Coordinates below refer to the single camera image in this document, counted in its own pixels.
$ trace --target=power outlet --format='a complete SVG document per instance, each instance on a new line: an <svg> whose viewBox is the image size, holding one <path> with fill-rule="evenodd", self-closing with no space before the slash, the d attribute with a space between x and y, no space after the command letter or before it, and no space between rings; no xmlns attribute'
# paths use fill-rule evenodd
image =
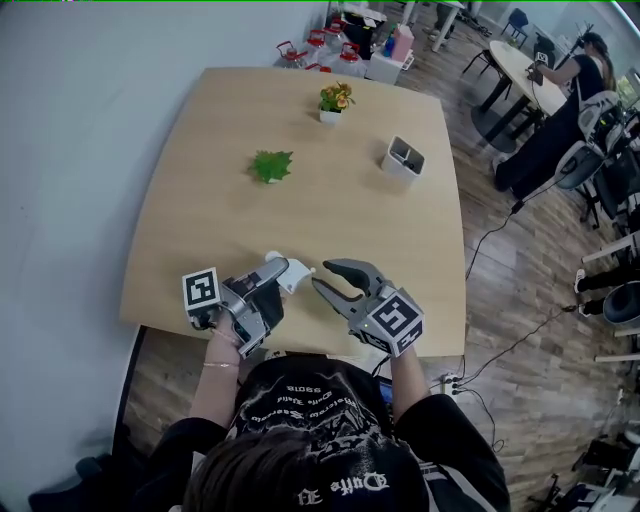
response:
<svg viewBox="0 0 640 512"><path fill-rule="evenodd" d="M458 402L458 395L453 394L454 377L457 377L455 373L446 373L440 377L440 392L449 395L454 402Z"/></svg>

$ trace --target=green plant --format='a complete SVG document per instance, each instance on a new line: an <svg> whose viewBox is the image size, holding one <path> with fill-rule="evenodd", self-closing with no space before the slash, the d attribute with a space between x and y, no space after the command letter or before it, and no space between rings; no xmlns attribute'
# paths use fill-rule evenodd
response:
<svg viewBox="0 0 640 512"><path fill-rule="evenodd" d="M320 110L329 112L342 112L349 108L349 105L356 102L351 97L351 86L349 84L330 85L320 91Z"/></svg>
<svg viewBox="0 0 640 512"><path fill-rule="evenodd" d="M272 153L270 151L258 151L250 169L255 171L258 178L265 183L273 183L274 180L281 180L287 174L291 174L287 167L291 163L291 155L293 151L285 153L278 151Z"/></svg>

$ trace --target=black table leg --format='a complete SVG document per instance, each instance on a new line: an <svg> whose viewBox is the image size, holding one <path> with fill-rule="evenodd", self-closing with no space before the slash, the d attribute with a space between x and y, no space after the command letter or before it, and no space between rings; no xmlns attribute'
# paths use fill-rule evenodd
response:
<svg viewBox="0 0 640 512"><path fill-rule="evenodd" d="M529 98L524 95L521 96L520 99L514 103L513 107L511 107L507 111L507 113L503 115L500 120L493 126L493 128L489 130L489 133L487 133L484 138L487 141L491 142L496 137L496 135L498 135L509 125L511 121L513 121L513 118L516 117L522 111L522 109L528 105L528 103Z"/></svg>
<svg viewBox="0 0 640 512"><path fill-rule="evenodd" d="M542 119L542 112L540 110L531 112L531 114L529 114L529 117L527 117L520 126L518 126L511 132L511 135L509 135L509 137L511 137L513 140L518 140L518 137L520 137L520 135L522 135L527 128L532 126L540 119Z"/></svg>
<svg viewBox="0 0 640 512"><path fill-rule="evenodd" d="M509 87L509 84L511 84L511 79L507 75L502 75L489 97L484 100L484 103L482 105L480 105L480 112L487 112L491 105L493 105L500 97L500 95L505 91L505 89Z"/></svg>

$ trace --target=wood plank flooring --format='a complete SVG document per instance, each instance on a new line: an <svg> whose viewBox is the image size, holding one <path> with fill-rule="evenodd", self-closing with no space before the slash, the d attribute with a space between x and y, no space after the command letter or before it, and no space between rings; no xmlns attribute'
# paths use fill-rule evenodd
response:
<svg viewBox="0 0 640 512"><path fill-rule="evenodd" d="M415 62L398 86L440 98L454 157L465 256L470 263L479 239L498 227L513 199L497 192L490 171L491 147L479 145L470 119L470 107L481 102L497 81L491 69L474 66L461 77L471 58L488 41L461 23L449 44L438 54L421 30L432 26L435 7L422 8L414 27ZM391 22L400 8L387 5ZM496 109L506 111L517 99ZM489 358L534 330L560 307L575 304L573 277L580 257L612 240L612 230L591 231L580 224L579 197L552 189L528 204L500 232L483 243L467 282L466 372L473 373ZM596 271L608 262L590 265ZM604 292L593 292L594 297ZM148 453L162 432L184 417L195 392L205 343L149 330L143 343L128 397L125 423L133 442ZM637 414L633 406L612 411L619 385L629 378L622 364L596 364L596 354L624 353L627 340L614 340L611 328L597 317L565 314L491 364L470 387L482 394L493 415L498 439L504 439L499 458L504 466L513 509L528 510L526 498L546 492L551 473L568 485L579 475L571 465L601 429L609 430ZM456 371L460 358L425 360L427 378ZM491 422L472 393L459 404L478 429L491 440Z"/></svg>

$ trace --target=person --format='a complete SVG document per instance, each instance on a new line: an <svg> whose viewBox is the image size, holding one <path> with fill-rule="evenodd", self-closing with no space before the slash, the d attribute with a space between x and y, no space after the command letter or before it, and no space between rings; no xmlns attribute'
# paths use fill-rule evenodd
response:
<svg viewBox="0 0 640 512"><path fill-rule="evenodd" d="M451 12L451 9L452 8L447 4L438 3L436 6L436 15L438 16L438 19L436 20L435 25L430 30L426 28L422 29L423 32L427 32L429 34L429 39L431 39L432 41L435 41L436 39L438 39L438 36L442 31L442 27L444 27L444 23L445 21L447 21L447 17ZM444 39L442 40L442 46L445 46L449 42L449 38L451 37L451 34L453 33L454 28L455 28L455 20L454 20L454 23L451 24L451 27L449 28L447 33L445 34Z"/></svg>
<svg viewBox="0 0 640 512"><path fill-rule="evenodd" d="M584 269L580 268L576 272L576 278L573 284L573 289L576 295L579 295L588 290L600 290L602 288L612 288L621 285L626 285L631 281L640 281L640 260L634 260L631 265L624 265L614 268L607 272L600 272L594 276L587 276ZM628 301L630 296L635 296L635 288L628 289L628 294L620 296L620 300ZM590 317L591 315L601 315L603 312L604 301L606 297L602 299L590 300L578 306L578 311L582 316Z"/></svg>
<svg viewBox="0 0 640 512"><path fill-rule="evenodd" d="M256 366L236 395L228 315L206 349L189 418L149 458L130 510L508 511L492 449L413 347L391 359L392 412L346 362L295 355Z"/></svg>
<svg viewBox="0 0 640 512"><path fill-rule="evenodd" d="M583 101L606 89L615 91L613 64L602 37L588 32L582 39L584 55L576 55L556 70L536 65L544 78L554 84L571 80L572 93L517 153L511 158L501 154L493 159L495 186L499 191L511 189L517 199L524 199L554 176L562 156L584 138L578 127L578 83Z"/></svg>

